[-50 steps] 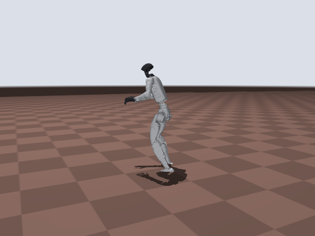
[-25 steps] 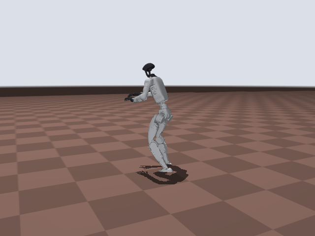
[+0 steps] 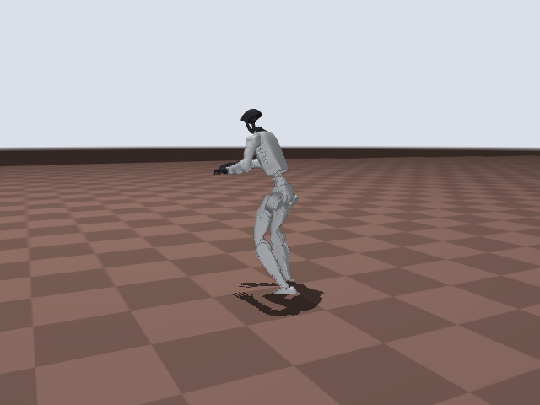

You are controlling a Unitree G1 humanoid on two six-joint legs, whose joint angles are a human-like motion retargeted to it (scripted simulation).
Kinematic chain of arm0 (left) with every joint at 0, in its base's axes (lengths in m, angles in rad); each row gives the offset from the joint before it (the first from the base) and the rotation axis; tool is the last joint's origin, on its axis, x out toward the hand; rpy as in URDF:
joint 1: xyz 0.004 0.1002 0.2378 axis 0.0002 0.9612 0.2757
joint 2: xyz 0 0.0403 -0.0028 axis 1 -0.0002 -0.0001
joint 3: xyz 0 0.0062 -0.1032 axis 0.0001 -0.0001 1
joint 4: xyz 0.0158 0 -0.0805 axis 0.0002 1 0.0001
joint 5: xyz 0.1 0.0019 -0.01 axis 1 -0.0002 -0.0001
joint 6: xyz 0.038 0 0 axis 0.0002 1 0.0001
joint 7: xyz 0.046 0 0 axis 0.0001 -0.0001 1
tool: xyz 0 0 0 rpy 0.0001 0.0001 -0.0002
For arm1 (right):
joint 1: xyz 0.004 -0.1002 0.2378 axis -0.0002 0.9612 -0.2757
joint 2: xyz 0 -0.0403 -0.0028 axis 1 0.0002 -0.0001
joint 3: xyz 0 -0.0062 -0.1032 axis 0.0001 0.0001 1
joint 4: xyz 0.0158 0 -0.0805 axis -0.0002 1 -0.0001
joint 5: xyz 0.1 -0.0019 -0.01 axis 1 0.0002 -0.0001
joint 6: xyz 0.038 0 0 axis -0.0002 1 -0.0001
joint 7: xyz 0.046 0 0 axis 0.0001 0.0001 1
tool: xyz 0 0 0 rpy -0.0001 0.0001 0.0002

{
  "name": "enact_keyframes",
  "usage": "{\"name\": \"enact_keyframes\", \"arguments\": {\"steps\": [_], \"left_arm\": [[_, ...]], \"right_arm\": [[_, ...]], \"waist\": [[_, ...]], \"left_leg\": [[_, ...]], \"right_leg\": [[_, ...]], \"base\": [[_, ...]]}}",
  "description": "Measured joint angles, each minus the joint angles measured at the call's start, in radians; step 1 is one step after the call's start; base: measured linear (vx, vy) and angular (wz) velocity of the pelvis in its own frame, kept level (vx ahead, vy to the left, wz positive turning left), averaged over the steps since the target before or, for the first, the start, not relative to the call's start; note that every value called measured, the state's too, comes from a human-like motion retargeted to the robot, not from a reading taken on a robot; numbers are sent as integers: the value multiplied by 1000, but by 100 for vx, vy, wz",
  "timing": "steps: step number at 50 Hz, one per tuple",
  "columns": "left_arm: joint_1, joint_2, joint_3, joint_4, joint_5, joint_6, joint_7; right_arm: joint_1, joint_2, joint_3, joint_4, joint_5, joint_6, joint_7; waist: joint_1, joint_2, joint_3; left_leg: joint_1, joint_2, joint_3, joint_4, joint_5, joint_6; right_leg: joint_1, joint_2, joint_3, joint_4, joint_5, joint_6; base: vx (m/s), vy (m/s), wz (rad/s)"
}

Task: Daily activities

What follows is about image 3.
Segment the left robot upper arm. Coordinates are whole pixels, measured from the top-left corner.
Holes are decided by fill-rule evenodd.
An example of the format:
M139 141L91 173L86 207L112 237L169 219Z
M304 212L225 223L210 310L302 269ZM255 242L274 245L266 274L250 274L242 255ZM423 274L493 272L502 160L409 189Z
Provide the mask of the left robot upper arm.
M239 168L247 173L251 170L251 161L256 148L261 144L261 135L253 135L246 138L246 147L244 151L244 164Z

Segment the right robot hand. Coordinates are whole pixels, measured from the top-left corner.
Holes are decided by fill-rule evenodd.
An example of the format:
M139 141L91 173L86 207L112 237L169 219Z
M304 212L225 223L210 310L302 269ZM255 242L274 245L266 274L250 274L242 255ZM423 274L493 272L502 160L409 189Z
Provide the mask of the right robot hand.
M237 164L237 163L239 163L239 162L240 162L240 161L237 161L237 162L231 162L231 163L227 163L227 164L223 164L223 165L221 165L219 168L225 167L225 166L235 165L235 164ZM222 174L222 173L223 173L223 172L221 172L221 174Z

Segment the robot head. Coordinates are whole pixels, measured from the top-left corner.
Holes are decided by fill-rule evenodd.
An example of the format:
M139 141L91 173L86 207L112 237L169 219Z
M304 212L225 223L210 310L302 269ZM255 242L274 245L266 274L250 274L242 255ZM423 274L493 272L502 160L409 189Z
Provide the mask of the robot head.
M262 116L262 113L259 110L250 109L242 116L241 120L246 124L247 129L249 130L249 132L254 134L255 131L256 132L266 131L262 127L255 127L255 122L261 116ZM252 125L252 128L250 128L249 124Z

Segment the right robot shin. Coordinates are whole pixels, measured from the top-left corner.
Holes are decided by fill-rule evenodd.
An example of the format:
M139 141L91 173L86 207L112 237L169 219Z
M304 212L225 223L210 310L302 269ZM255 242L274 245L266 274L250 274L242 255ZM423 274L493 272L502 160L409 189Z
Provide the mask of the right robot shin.
M270 241L271 241L271 237L270 237ZM281 246L275 246L272 242L271 242L271 246L280 264L281 272L283 273L284 277L286 277L285 280L287 279L289 280L289 278L291 278L291 275L289 271L289 250L286 243L286 237L285 237L285 242Z

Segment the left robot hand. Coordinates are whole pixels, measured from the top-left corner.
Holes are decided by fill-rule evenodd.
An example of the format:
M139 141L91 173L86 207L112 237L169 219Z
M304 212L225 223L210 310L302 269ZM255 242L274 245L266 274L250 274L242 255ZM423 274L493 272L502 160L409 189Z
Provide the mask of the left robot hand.
M229 167L229 166L221 167L221 168L215 170L214 175L216 175L216 172L217 172L217 175L218 175L218 173L221 175L221 172L223 172L223 174L228 174L228 170L225 169L226 167Z

